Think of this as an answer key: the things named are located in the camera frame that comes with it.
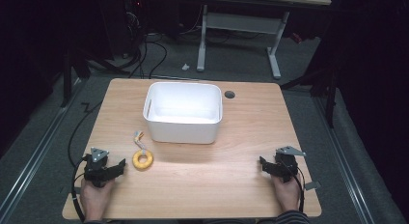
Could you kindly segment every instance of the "gray carpet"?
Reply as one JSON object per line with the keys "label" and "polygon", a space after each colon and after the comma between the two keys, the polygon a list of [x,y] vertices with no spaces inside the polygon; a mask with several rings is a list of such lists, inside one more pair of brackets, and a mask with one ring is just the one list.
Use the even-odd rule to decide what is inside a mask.
{"label": "gray carpet", "polygon": [[[277,52],[282,71],[280,81],[272,78],[265,53],[270,37],[257,37],[251,42],[240,38],[213,38],[207,46],[206,69],[196,72],[198,40],[181,39],[178,42],[162,38],[158,43],[167,49],[165,61],[155,70],[154,75],[227,81],[257,81],[283,84],[301,76],[309,63],[319,40],[296,44],[283,39]],[[164,50],[155,44],[148,45],[147,59],[143,70],[148,73],[164,56]],[[190,70],[182,70],[187,64]],[[93,107],[103,99],[109,81],[119,77],[106,70],[94,70],[93,76],[85,82],[72,106],[67,111],[60,127],[52,139],[37,173],[17,203],[9,223],[79,223],[65,220],[62,209],[68,196],[72,167],[68,162],[68,142],[77,124],[85,116],[86,105]],[[322,206],[322,214],[312,218],[313,223],[361,223],[353,200],[349,195],[341,170],[332,150],[333,141],[327,133],[327,126],[320,119],[314,98],[304,87],[284,91],[290,117],[299,142],[307,153],[307,163],[315,181],[322,184],[317,190]],[[337,95],[335,109],[335,129],[345,156],[353,169],[358,184],[368,202],[375,223],[405,223],[395,203],[391,200],[382,179],[376,172],[362,145],[356,130],[343,105],[341,95]],[[55,85],[55,92],[33,114],[12,148],[0,160],[0,201],[4,201],[13,188],[30,155],[39,144],[52,119],[62,103],[62,80]],[[84,151],[93,128],[97,110],[78,128],[72,139],[71,155],[74,159]]]}

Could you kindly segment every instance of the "person's left hand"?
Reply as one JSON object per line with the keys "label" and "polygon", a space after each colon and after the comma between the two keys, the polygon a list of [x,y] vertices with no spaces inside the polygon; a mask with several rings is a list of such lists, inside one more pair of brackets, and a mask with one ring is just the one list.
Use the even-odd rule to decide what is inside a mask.
{"label": "person's left hand", "polygon": [[107,182],[102,188],[98,188],[90,181],[85,179],[81,181],[80,201],[85,212],[85,221],[102,220],[109,204],[114,184],[115,179]]}

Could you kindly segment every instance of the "yellow ring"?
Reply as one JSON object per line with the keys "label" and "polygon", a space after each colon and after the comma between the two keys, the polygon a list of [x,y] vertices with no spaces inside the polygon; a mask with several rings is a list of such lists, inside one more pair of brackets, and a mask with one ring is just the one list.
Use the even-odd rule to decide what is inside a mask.
{"label": "yellow ring", "polygon": [[150,167],[150,165],[153,162],[153,154],[148,150],[145,150],[145,155],[147,157],[147,161],[145,161],[143,163],[139,162],[139,157],[143,156],[142,153],[143,153],[143,150],[140,150],[140,151],[136,152],[135,155],[132,158],[133,166],[135,166],[135,168],[146,169],[146,168]]}

